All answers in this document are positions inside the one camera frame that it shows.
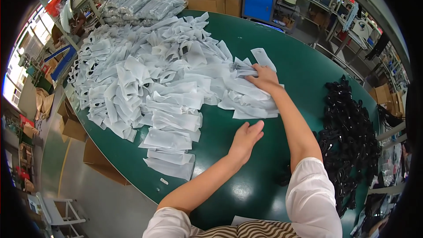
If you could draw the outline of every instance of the white shirt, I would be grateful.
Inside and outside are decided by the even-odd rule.
[[[335,189],[323,163],[307,157],[301,160],[289,181],[286,211],[292,228],[301,238],[342,237],[336,212]],[[143,238],[188,238],[201,232],[184,212],[165,207],[153,215]]]

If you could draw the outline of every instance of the green table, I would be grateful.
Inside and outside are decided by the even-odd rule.
[[[202,11],[184,10],[179,16],[203,14]],[[209,13],[209,24],[205,30],[216,40],[225,40],[226,45],[241,60],[248,57],[255,61],[250,50],[263,47],[278,69],[278,78],[299,108],[311,130],[323,129],[323,98],[327,94],[326,82],[339,81],[346,72],[320,52],[310,46],[274,29],[252,21]],[[370,119],[378,129],[376,103],[352,78],[352,95],[362,99],[369,109]],[[66,94],[73,101],[71,85]],[[107,159],[142,193],[159,203],[168,193],[186,181],[163,175],[147,167],[143,158],[146,149],[138,148],[148,133],[148,127],[138,129],[134,143],[123,140],[110,129],[102,130],[87,119],[88,109],[77,112],[78,118],[92,140]],[[196,155],[193,177],[197,176],[228,153],[235,131],[244,120],[232,119],[233,111],[217,106],[203,105],[203,127],[198,143],[193,143],[190,153]],[[289,164],[289,149],[280,118],[264,120],[264,137],[255,145],[248,163],[226,182],[191,215],[192,224],[207,230],[218,225],[229,225],[234,215],[289,221],[285,208],[287,187],[278,185],[283,168]],[[348,210],[341,219],[344,236],[355,224],[363,208],[367,187],[357,189],[357,208]]]

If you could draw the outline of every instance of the blue machine panel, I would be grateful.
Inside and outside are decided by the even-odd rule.
[[[273,0],[245,0],[244,15],[270,21]]]

